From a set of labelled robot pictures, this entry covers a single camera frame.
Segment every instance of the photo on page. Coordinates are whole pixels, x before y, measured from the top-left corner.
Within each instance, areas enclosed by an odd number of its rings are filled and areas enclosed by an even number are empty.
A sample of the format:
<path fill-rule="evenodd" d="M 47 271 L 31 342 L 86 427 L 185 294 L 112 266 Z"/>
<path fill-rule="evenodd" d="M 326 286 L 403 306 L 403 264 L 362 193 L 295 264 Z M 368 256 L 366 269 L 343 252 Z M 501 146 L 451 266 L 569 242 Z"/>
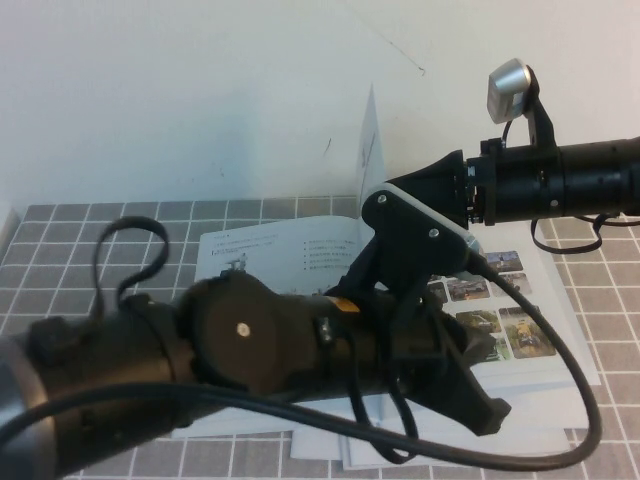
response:
<path fill-rule="evenodd" d="M 484 362 L 501 362 L 503 360 L 509 360 L 511 358 L 511 353 L 509 352 L 509 347 L 507 347 L 507 341 L 501 335 L 499 337 L 495 337 L 496 344 L 493 347 L 493 350 L 487 358 L 485 358 Z"/>
<path fill-rule="evenodd" d="M 485 333 L 498 333 L 502 330 L 498 314 L 490 310 L 473 310 L 456 313 L 456 320 L 467 327 L 477 328 Z"/>
<path fill-rule="evenodd" d="M 529 284 L 529 280 L 524 272 L 518 273 L 507 273 L 504 275 L 500 275 L 504 278 L 513 288 L 522 293 L 523 295 L 531 295 L 531 284 Z M 502 290 L 500 287 L 491 284 L 491 292 L 495 297 L 506 297 L 507 293 Z"/>
<path fill-rule="evenodd" d="M 550 357 L 556 354 L 547 336 L 521 307 L 501 308 L 499 313 L 515 358 Z"/>
<path fill-rule="evenodd" d="M 468 282 L 466 280 L 452 278 L 447 282 L 447 289 L 449 290 L 451 300 L 454 302 L 489 298 L 489 287 L 485 280 Z"/>
<path fill-rule="evenodd" d="M 427 289 L 431 293 L 433 293 L 436 297 L 438 297 L 438 300 L 440 300 L 442 303 L 447 303 L 449 301 L 449 299 L 447 298 L 447 292 L 444 288 L 444 283 L 442 282 L 430 283 L 429 285 L 427 285 Z"/>
<path fill-rule="evenodd" d="M 518 252 L 492 252 L 487 253 L 487 262 L 500 273 L 519 272 L 523 270 Z"/>

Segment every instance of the white wall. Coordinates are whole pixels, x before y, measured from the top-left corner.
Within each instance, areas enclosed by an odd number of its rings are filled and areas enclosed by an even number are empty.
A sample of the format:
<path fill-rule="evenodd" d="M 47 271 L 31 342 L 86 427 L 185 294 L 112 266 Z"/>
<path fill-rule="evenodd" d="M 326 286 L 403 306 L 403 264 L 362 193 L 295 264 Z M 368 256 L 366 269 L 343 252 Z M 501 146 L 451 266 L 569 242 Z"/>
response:
<path fill-rule="evenodd" d="M 400 174 L 499 134 L 487 75 L 514 56 L 559 142 L 638 136 L 639 26 L 637 0 L 4 0 L 0 191 L 16 205 L 346 193 L 371 82 Z"/>

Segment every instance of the silver screw head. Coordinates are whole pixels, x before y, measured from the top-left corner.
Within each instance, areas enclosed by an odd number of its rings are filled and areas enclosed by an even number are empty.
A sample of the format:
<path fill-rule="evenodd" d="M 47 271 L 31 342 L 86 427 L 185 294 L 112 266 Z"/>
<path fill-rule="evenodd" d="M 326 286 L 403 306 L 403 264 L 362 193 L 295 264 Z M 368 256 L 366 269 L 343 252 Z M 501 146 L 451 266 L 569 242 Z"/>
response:
<path fill-rule="evenodd" d="M 247 338 L 249 335 L 251 335 L 251 329 L 249 328 L 249 325 L 243 322 L 240 322 L 236 326 L 236 332 L 238 332 L 238 335 L 244 338 Z"/>

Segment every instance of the small silver camera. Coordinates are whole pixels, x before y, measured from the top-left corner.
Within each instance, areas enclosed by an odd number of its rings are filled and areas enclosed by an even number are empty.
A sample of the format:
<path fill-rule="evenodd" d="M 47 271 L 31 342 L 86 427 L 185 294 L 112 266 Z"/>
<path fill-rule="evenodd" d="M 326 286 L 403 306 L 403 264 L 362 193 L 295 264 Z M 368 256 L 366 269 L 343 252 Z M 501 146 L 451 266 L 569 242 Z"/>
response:
<path fill-rule="evenodd" d="M 524 113 L 531 87 L 531 71 L 518 58 L 509 60 L 489 75 L 487 110 L 494 123 L 504 123 Z"/>

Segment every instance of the gray tile surface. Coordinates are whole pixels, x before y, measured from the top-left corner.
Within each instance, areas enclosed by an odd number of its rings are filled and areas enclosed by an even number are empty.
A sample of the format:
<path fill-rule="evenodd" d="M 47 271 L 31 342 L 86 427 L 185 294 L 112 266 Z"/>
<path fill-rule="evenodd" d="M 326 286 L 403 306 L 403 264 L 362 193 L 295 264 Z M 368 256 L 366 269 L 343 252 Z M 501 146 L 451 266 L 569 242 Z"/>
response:
<path fill-rule="evenodd" d="M 0 267 L 0 331 L 4 335 L 24 332 L 47 313 L 70 318 L 87 314 L 93 299 L 93 291 L 87 288 L 91 285 L 89 264 L 94 250 L 90 242 L 121 212 L 157 215 L 165 220 L 172 240 L 169 266 L 137 289 L 159 302 L 170 302 L 174 294 L 180 296 L 190 286 L 203 233 L 296 216 L 357 216 L 354 197 L 32 206 Z M 555 246 L 576 246 L 592 238 L 588 226 L 570 219 L 542 222 L 541 227 L 547 236 L 557 238 Z M 609 240 L 601 251 L 556 256 L 555 261 L 604 372 L 603 384 L 594 387 L 601 405 L 604 440 L 584 466 L 540 472 L 536 479 L 636 478 L 634 467 L 640 465 L 640 229 L 632 233 L 629 229 L 608 228 L 603 233 Z M 156 238 L 150 242 L 151 235 L 139 230 L 119 232 L 113 246 L 111 240 L 100 256 L 105 262 L 109 255 L 102 273 L 109 308 L 113 308 L 118 283 L 149 263 L 162 246 Z M 305 479 L 534 478 L 531 474 L 453 466 L 343 471 L 340 462 L 291 459 L 288 434 L 238 436 L 235 440 L 190 439 L 186 443 L 164 438 L 89 467 L 82 477 L 72 478 L 210 480 L 229 474 L 233 478 Z"/>
<path fill-rule="evenodd" d="M 54 222 L 82 221 L 87 215 L 89 205 L 58 205 L 53 211 Z"/>
<path fill-rule="evenodd" d="M 71 257 L 73 247 L 74 245 L 69 243 L 43 243 L 38 248 L 35 257 L 33 257 L 33 263 L 35 265 L 66 265 L 69 257 Z M 91 245 L 90 249 L 92 252 L 93 248 L 95 248 L 95 246 Z"/>
<path fill-rule="evenodd" d="M 184 457 L 185 477 L 226 477 L 229 472 L 231 442 L 190 440 Z"/>
<path fill-rule="evenodd" d="M 193 206 L 193 220 L 223 220 L 226 209 L 226 201 L 196 202 Z"/>
<path fill-rule="evenodd" d="M 35 244 L 11 245 L 4 255 L 3 265 L 28 265 L 38 248 Z"/>
<path fill-rule="evenodd" d="M 286 219 L 296 217 L 295 198 L 265 199 L 262 202 L 263 219 Z"/>
<path fill-rule="evenodd" d="M 278 476 L 280 442 L 236 442 L 232 477 L 273 478 Z"/>
<path fill-rule="evenodd" d="M 115 220 L 120 217 L 123 207 L 122 203 L 95 203 L 89 207 L 87 220 Z"/>
<path fill-rule="evenodd" d="M 22 223 L 13 237 L 13 243 L 39 242 L 46 228 L 46 223 Z"/>
<path fill-rule="evenodd" d="M 48 222 L 51 219 L 55 205 L 31 205 L 27 209 L 24 221 Z"/>
<path fill-rule="evenodd" d="M 189 220 L 193 202 L 163 202 L 158 209 L 158 220 Z"/>

